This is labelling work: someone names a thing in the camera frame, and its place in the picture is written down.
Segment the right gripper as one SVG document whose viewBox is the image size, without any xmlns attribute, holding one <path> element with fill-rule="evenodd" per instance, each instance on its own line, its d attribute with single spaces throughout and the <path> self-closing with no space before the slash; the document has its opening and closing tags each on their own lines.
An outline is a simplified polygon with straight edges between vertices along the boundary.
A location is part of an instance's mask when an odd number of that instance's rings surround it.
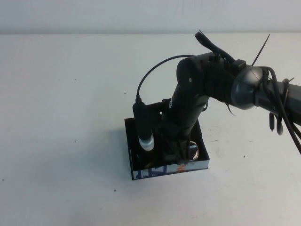
<svg viewBox="0 0 301 226">
<path fill-rule="evenodd" d="M 163 99 L 164 104 L 160 138 L 164 161 L 187 164 L 190 161 L 190 135 L 197 121 L 197 100 L 187 98 Z"/>
</svg>

